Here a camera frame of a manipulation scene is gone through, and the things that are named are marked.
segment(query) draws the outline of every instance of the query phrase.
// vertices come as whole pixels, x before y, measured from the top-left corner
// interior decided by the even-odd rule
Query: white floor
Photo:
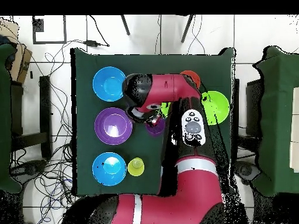
[[[155,43],[159,33],[158,15],[125,15],[131,35],[126,35],[120,16],[94,16],[99,30],[110,47],[89,48],[90,54],[155,54]],[[19,24],[19,41],[27,45],[33,52],[33,58],[44,75],[51,71],[53,66],[51,57],[45,53],[56,55],[61,49],[62,44],[35,44],[32,40],[32,17],[31,16],[6,16],[7,19],[13,18]],[[58,41],[63,40],[62,16],[42,16],[44,19],[44,33],[37,33],[37,41]],[[275,16],[275,15],[203,15],[201,31],[197,38],[205,48],[206,54],[216,55],[225,47],[235,47],[237,50],[235,77],[240,79],[239,126],[246,125],[246,100],[245,85],[247,82],[259,79],[260,76],[256,69],[252,67],[262,58],[263,49],[269,45],[277,45],[284,51],[293,52],[299,47],[298,34],[298,15]],[[162,54],[187,54],[192,35],[192,24],[186,36],[185,42],[180,42],[188,17],[176,15],[162,16]],[[201,15],[196,16],[193,33],[196,35],[200,28]],[[67,40],[96,40],[104,43],[101,39],[95,23],[89,16],[66,16]],[[78,43],[71,43],[64,49],[65,60],[62,67],[53,73],[51,82],[53,85],[63,90],[68,96],[66,111],[71,117],[71,66],[69,49],[80,47],[86,50],[86,46]],[[157,54],[159,54],[159,39],[157,44]],[[189,54],[202,54],[203,48],[196,40],[192,44]],[[62,62],[63,57],[60,52],[56,62]],[[29,71],[33,72],[33,79],[28,75],[24,83],[25,92],[23,95],[23,131],[24,134],[39,132],[39,76],[41,73],[33,59],[29,66]],[[65,96],[57,91],[63,104]],[[54,92],[51,92],[51,101],[62,111],[63,105],[59,102]],[[60,114],[55,107],[52,107],[52,132],[56,135],[60,127]],[[54,149],[69,141],[67,132],[62,130],[54,143]],[[27,148],[27,154],[22,161],[38,159],[41,157],[39,145]],[[247,155],[244,150],[239,150],[239,155]],[[60,159],[61,153],[55,155],[53,159]],[[237,178],[242,202],[246,206],[249,219],[253,216],[253,198],[249,186],[241,184]],[[36,224],[41,219],[40,207],[46,206],[47,199],[38,191],[45,189],[40,181],[31,181],[26,187],[23,200],[23,212],[25,221]],[[56,210],[52,210],[47,215],[51,221],[42,224],[57,224],[65,211],[57,203]]]

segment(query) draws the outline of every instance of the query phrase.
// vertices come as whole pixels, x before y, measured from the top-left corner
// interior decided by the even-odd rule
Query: white stripe
[[[176,165],[178,166],[178,173],[183,173],[188,170],[204,170],[218,176],[215,164],[209,160],[201,158],[186,159]]]
[[[140,197],[140,195],[135,194],[135,208],[134,208],[133,224],[141,223],[141,208],[142,208],[141,197]]]

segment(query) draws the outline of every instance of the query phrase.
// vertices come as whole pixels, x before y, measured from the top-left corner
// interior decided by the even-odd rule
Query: power adapter
[[[110,47],[110,45],[103,45],[103,44],[97,43],[95,40],[87,40],[87,41],[84,41],[83,44],[86,44],[89,47],[98,47],[98,46]]]

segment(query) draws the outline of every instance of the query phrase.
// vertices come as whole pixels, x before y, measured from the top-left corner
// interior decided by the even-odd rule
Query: green cloth
[[[89,55],[75,49],[76,97],[77,97],[77,194],[98,195],[106,193],[156,194],[161,176],[162,136],[151,137],[144,125],[133,124],[131,137],[120,145],[106,145],[94,130],[96,116],[107,107],[124,110],[125,102],[105,102],[92,89],[92,79],[103,67],[113,66],[124,72],[141,74],[179,74],[195,71],[207,90],[223,93],[231,98],[232,58],[231,48],[221,55]],[[220,124],[225,148],[230,156],[230,118]],[[106,187],[99,184],[92,174],[92,163],[103,152],[115,152],[130,160],[139,157],[145,170],[141,176],[127,173],[118,185]]]
[[[22,186],[9,175],[12,146],[11,76],[6,59],[16,52],[10,44],[0,45],[0,190],[19,193]]]
[[[268,47],[256,64],[264,78],[261,100],[262,142],[258,163],[263,171],[253,185],[264,196],[299,193],[299,173],[290,168],[293,90],[299,87],[299,55]]]

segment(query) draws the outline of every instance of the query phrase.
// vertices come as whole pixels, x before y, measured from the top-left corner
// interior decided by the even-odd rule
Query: cardboard box
[[[24,83],[28,72],[32,52],[24,44],[17,46],[16,59],[12,64],[11,75],[14,81]]]
[[[17,23],[0,18],[0,34],[17,44],[17,52],[11,69],[12,80],[23,83],[26,79],[32,52],[18,41],[18,30],[19,25]]]

